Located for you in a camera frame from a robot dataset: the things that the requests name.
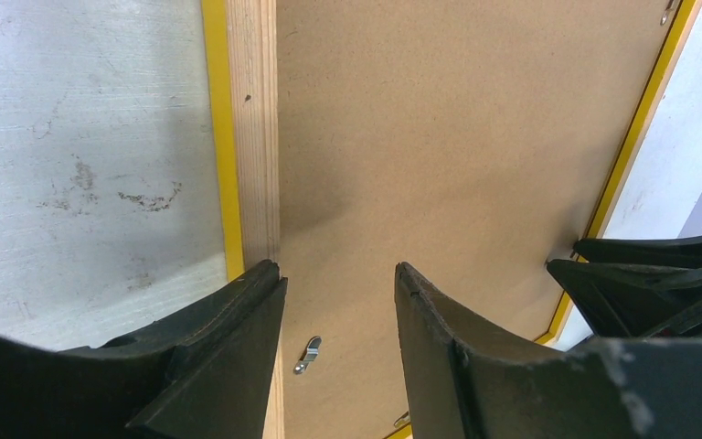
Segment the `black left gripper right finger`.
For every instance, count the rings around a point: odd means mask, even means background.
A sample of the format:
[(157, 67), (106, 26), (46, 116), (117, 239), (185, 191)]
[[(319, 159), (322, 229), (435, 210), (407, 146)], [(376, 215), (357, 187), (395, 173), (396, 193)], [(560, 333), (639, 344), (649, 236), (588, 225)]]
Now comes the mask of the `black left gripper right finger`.
[(702, 338), (601, 338), (562, 352), (395, 274), (417, 438), (702, 438)]

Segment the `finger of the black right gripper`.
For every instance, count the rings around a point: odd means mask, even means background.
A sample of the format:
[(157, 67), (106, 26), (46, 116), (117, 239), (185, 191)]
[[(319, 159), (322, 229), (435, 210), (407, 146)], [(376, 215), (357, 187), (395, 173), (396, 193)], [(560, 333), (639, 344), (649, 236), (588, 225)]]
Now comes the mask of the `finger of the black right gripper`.
[(573, 250), (588, 262), (702, 268), (702, 236), (670, 240), (583, 238)]
[(598, 337), (702, 337), (702, 267), (553, 260), (547, 270)]

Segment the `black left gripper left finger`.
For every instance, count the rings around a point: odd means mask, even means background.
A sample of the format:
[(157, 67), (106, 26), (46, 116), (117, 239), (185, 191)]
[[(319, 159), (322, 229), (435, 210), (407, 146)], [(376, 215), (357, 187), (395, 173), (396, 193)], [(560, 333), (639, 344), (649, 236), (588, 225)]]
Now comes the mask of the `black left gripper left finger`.
[(0, 337), (0, 438), (260, 438), (287, 281), (270, 260), (97, 348)]

